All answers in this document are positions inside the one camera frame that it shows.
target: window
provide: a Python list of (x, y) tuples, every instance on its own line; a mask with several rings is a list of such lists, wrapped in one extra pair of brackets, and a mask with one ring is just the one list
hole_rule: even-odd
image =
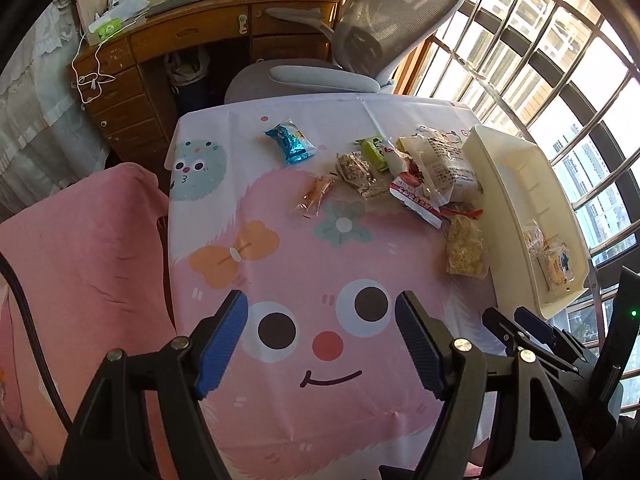
[[(590, 0), (467, 0), (436, 38), (417, 94), (463, 102), (483, 124), (533, 139), (573, 205), (600, 285), (616, 285), (620, 263), (640, 271), (640, 60), (598, 8)], [(602, 317), (592, 298), (568, 309), (571, 332), (596, 353), (614, 295), (606, 289)], [(640, 336), (623, 379), (632, 412)]]

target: silver screw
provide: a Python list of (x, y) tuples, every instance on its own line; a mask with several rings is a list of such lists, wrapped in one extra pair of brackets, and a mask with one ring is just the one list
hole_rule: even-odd
[(523, 350), (520, 352), (520, 358), (526, 363), (533, 363), (536, 360), (536, 355), (531, 350)]
[(119, 348), (114, 348), (113, 350), (109, 350), (107, 352), (107, 359), (109, 361), (118, 361), (122, 358), (122, 350)]
[(179, 335), (178, 337), (174, 337), (171, 341), (171, 348), (174, 350), (182, 350), (189, 346), (189, 338), (183, 335)]
[(471, 341), (469, 339), (459, 338), (453, 342), (453, 346), (455, 346), (461, 352), (469, 352), (472, 348)]

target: cartoon mouth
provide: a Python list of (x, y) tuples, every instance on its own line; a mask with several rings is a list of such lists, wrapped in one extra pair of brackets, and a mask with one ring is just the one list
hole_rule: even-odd
[(314, 384), (315, 386), (332, 386), (333, 384), (340, 384), (345, 383), (346, 381), (351, 381), (352, 379), (355, 379), (360, 375), (362, 375), (362, 370), (358, 370), (353, 374), (345, 375), (344, 377), (341, 377), (339, 379), (332, 379), (330, 381), (316, 381), (315, 379), (311, 378), (311, 370), (307, 370), (305, 379), (300, 383), (300, 388), (304, 388), (308, 384)]

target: white cable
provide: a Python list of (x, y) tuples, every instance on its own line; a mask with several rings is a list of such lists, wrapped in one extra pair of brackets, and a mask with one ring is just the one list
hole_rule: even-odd
[[(122, 27), (118, 32), (123, 31), (125, 28), (127, 27), (131, 27), (131, 25), (135, 25), (137, 20), (140, 19), (140, 17), (144, 16), (144, 12), (142, 12), (141, 14), (136, 16), (136, 19), (133, 20), (133, 22), (129, 23), (129, 25), (125, 25), (124, 27)], [(74, 63), (76, 62), (76, 59), (78, 59), (78, 56), (80, 54), (80, 48), (82, 47), (82, 42), (84, 41), (84, 38), (86, 36), (86, 33), (84, 32), (82, 34), (82, 38), (80, 38), (80, 43), (78, 44), (78, 50), (76, 51), (76, 55), (74, 56), (72, 62), (71, 62), (71, 68), (74, 70), (74, 73), (76, 74), (76, 88), (78, 89), (78, 93), (80, 94), (80, 100), (82, 101), (83, 105), (87, 105), (89, 104), (91, 101), (93, 101), (94, 99), (97, 99), (98, 97), (100, 97), (102, 95), (102, 85), (105, 83), (112, 83), (114, 81), (116, 81), (115, 76), (110, 75), (110, 74), (102, 74), (100, 73), (100, 60), (98, 59), (98, 52), (100, 52), (100, 48), (104, 45), (104, 43), (106, 43), (107, 41), (109, 41), (111, 38), (113, 38), (118, 32), (116, 32), (115, 34), (111, 34), (108, 38), (105, 38), (104, 40), (102, 40), (99, 44), (98, 44), (98, 48), (95, 49), (95, 62), (97, 63), (97, 71), (96, 72), (91, 72), (89, 74), (80, 76), (78, 75), (78, 70), (76, 70), (76, 66), (74, 65)], [(98, 78), (106, 78), (106, 80), (100, 81)], [(95, 90), (95, 87), (98, 87), (98, 95), (94, 96), (94, 97), (90, 97), (87, 101), (84, 100), (84, 96), (82, 95), (82, 86), (85, 85), (91, 85), (92, 90)]]

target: trash can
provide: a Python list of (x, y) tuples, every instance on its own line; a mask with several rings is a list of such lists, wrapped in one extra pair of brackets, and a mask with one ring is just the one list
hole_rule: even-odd
[(164, 56), (164, 69), (174, 92), (178, 116), (209, 108), (209, 54), (202, 46)]

